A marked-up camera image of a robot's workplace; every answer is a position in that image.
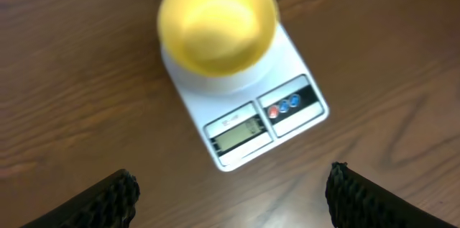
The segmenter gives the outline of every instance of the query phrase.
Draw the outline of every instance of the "scale platform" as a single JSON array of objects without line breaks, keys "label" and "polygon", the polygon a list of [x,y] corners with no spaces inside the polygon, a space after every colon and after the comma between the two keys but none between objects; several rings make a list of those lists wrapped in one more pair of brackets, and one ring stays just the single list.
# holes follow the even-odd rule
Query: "scale platform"
[{"label": "scale platform", "polygon": [[313,77],[280,24],[274,42],[282,53],[263,78],[219,96],[188,88],[163,60],[215,164],[231,171],[322,122],[329,108]]}]

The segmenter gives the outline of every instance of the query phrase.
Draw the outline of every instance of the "black object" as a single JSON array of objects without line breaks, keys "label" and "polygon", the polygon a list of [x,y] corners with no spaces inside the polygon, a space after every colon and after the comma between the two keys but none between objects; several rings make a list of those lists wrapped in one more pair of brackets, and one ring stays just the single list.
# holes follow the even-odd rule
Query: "black object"
[{"label": "black object", "polygon": [[23,228],[127,228],[139,195],[136,178],[118,170]]},{"label": "black object", "polygon": [[336,228],[455,228],[348,169],[333,163],[326,199]]}]

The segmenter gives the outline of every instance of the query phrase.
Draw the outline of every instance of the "blue button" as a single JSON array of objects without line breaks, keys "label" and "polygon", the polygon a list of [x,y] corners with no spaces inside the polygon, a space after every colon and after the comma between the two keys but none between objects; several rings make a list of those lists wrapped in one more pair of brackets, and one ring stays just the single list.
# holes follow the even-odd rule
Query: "blue button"
[{"label": "blue button", "polygon": [[286,113],[289,110],[289,101],[286,99],[283,99],[280,102],[280,113]]},{"label": "blue button", "polygon": [[289,98],[289,104],[291,107],[297,107],[300,104],[300,96],[297,94],[291,95]]}]

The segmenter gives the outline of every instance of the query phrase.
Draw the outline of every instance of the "scale button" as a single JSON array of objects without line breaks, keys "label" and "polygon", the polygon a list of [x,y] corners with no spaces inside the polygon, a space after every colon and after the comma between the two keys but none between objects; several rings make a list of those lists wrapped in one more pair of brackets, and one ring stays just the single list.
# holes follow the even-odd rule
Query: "scale button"
[{"label": "scale button", "polygon": [[286,113],[289,110],[289,101],[287,99],[283,99],[280,102],[280,113]]},{"label": "scale button", "polygon": [[268,108],[268,117],[271,119],[277,118],[279,113],[280,111],[278,110],[277,105],[272,105],[270,108]]},{"label": "scale button", "polygon": [[297,94],[291,95],[289,98],[289,104],[291,107],[297,107],[300,104],[300,96]]}]

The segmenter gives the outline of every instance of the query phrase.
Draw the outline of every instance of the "table surface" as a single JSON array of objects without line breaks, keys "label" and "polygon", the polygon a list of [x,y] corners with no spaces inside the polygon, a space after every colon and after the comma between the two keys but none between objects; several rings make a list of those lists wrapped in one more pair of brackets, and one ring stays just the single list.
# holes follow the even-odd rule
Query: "table surface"
[{"label": "table surface", "polygon": [[332,227],[330,164],[460,225],[460,0],[278,0],[330,117],[217,170],[159,51],[161,0],[1,0],[0,227],[120,168],[135,228]]}]

